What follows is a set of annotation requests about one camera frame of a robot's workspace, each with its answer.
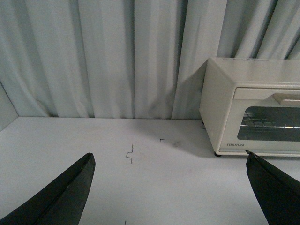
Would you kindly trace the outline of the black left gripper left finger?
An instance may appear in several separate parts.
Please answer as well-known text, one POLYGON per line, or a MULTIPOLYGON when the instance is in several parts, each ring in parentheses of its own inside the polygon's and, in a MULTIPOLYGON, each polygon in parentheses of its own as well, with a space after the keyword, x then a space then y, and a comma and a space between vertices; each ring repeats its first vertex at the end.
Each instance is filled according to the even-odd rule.
POLYGON ((0 220, 2 225, 77 225, 96 162, 87 153, 32 198, 0 220))

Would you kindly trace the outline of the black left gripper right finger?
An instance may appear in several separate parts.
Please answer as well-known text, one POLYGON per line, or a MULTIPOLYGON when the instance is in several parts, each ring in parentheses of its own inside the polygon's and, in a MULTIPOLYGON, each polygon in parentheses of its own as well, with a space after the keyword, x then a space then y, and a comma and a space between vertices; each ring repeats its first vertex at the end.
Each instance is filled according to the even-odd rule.
POLYGON ((253 192, 270 225, 300 223, 300 182, 247 150, 246 168, 253 192))

